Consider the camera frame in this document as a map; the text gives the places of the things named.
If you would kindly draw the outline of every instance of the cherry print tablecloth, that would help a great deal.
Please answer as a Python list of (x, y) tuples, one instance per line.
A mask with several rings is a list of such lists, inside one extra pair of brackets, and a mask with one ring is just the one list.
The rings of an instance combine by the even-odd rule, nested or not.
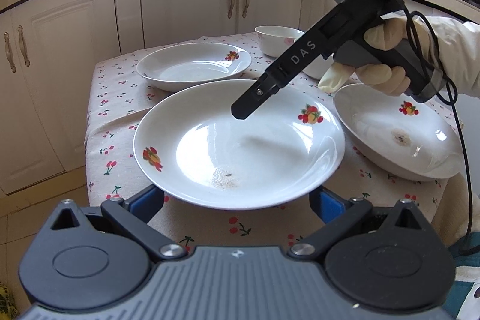
[[(231, 43), (248, 51), (252, 63), (241, 74), (243, 79), (258, 78), (272, 63), (272, 59), (261, 53), (254, 33), (202, 37), (188, 42), (203, 41)], [(88, 195), (92, 206), (111, 197), (126, 199), (150, 184), (135, 162), (133, 137), (141, 118), (171, 93), (150, 86), (136, 73), (135, 67), (143, 56), (157, 49), (122, 55), (98, 63), (95, 68), (85, 139)], [(353, 77), (350, 82), (358, 80)], [(298, 75), (291, 85), (319, 98), (334, 111), (332, 95), (318, 90), (317, 82), (305, 74)], [(428, 105), (455, 128), (450, 111), (436, 102)], [(377, 206), (392, 206), (398, 199), (410, 198), (431, 221), (446, 183), (446, 180), (420, 183), (397, 178), (367, 160), (346, 136), (345, 157), (325, 186), (345, 199), (360, 196)], [(320, 228), (322, 222), (310, 210), (308, 196), (262, 210), (219, 211), (165, 194), (164, 207), (150, 225), (190, 250), (198, 244), (287, 247)]]

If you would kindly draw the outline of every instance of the tile floor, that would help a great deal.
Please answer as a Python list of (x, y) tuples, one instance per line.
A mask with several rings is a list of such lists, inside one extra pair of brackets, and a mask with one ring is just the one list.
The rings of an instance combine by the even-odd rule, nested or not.
[(13, 292), (20, 312), (24, 312), (30, 307), (30, 302), (17, 275), (20, 259), (54, 207), (59, 201), (66, 198), (73, 199), (79, 206), (88, 206), (87, 187), (79, 187), (21, 211), (0, 217), (0, 281)]

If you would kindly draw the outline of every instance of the black cable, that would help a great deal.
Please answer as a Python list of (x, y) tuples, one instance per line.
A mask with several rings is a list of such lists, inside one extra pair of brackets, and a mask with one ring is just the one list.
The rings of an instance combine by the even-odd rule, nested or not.
[(472, 195), (472, 182), (470, 178), (470, 168), (469, 168), (469, 158), (467, 156), (467, 148), (465, 146), (465, 140), (463, 138), (463, 133), (462, 129), (460, 126), (460, 120), (458, 118), (457, 114), (457, 109), (455, 108), (455, 103), (457, 103), (458, 99), (458, 89), (457, 86), (455, 86), (455, 83), (448, 77), (448, 75), (445, 72), (445, 68), (443, 67), (442, 61), (440, 60), (440, 47), (438, 45), (438, 38), (437, 35), (435, 34), (433, 28), (431, 27), (430, 22), (427, 20), (427, 18), (420, 12), (414, 11), (410, 13), (406, 8), (404, 9), (405, 15), (406, 15), (406, 35), (408, 38), (408, 41), (410, 43), (410, 46), (412, 47), (412, 50), (415, 52), (417, 57), (420, 59), (421, 67), (423, 74), (426, 79), (429, 79), (429, 74), (427, 71), (427, 61), (423, 57), (422, 53), (422, 47), (420, 45), (420, 39), (418, 37), (417, 29), (415, 27), (415, 24), (413, 22), (413, 18), (415, 16), (418, 16), (427, 26), (428, 30), (430, 31), (430, 34), (433, 38), (433, 43), (434, 43), (434, 48), (433, 50), (435, 51), (436, 58), (438, 60), (438, 65), (440, 66), (441, 71), (443, 72), (443, 78), (446, 81), (446, 90), (448, 93), (448, 99), (446, 100), (440, 95), (440, 92), (436, 94), (436, 96), (439, 98), (439, 100), (444, 103), (445, 105), (451, 106), (452, 107), (452, 112), (455, 117), (455, 123), (457, 124), (457, 129), (458, 129), (458, 135), (460, 137), (460, 143), (462, 145), (462, 152), (463, 152), (463, 159), (465, 161), (465, 172), (466, 172), (466, 182), (467, 182), (467, 187), (469, 190), (469, 224), (466, 228), (466, 234), (463, 238), (462, 244), (460, 245), (460, 248), (458, 250), (459, 254), (462, 256), (468, 256), (475, 254), (477, 252), (480, 252), (480, 245), (472, 247), (472, 248), (466, 248), (468, 246), (468, 241), (471, 235), (471, 230), (472, 230), (472, 221), (473, 221), (473, 195)]

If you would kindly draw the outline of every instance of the hand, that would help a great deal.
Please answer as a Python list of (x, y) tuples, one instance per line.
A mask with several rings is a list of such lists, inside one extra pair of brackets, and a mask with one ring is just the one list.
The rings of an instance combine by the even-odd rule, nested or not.
[[(420, 40), (423, 57), (430, 58), (430, 34), (428, 28), (414, 19)], [(405, 16), (393, 16), (386, 19), (385, 24), (376, 26), (365, 32), (363, 38), (373, 48), (388, 51), (395, 48), (402, 39), (407, 38), (407, 19)], [(385, 64), (368, 64), (355, 69), (349, 65), (333, 63), (318, 84), (324, 92), (336, 92), (353, 73), (359, 80), (387, 95), (398, 96), (410, 85), (410, 79), (402, 67), (390, 68)]]

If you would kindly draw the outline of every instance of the fruit decal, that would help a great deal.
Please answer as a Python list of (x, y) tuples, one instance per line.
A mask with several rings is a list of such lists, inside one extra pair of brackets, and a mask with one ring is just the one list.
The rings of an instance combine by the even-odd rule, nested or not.
[(403, 101), (402, 106), (398, 109), (404, 115), (417, 115), (418, 110), (416, 106), (413, 106), (411, 102)]
[(304, 124), (316, 124), (323, 121), (323, 117), (320, 115), (321, 112), (315, 106), (305, 105), (305, 109), (301, 110), (301, 114), (298, 119), (302, 120)]
[(225, 60), (236, 60), (238, 59), (240, 56), (237, 52), (235, 51), (230, 51), (230, 53), (228, 55), (226, 55), (226, 58)]
[(157, 150), (153, 147), (145, 148), (143, 150), (143, 159), (147, 160), (151, 166), (155, 167), (157, 171), (162, 172), (163, 166), (160, 164), (160, 158), (157, 155)]

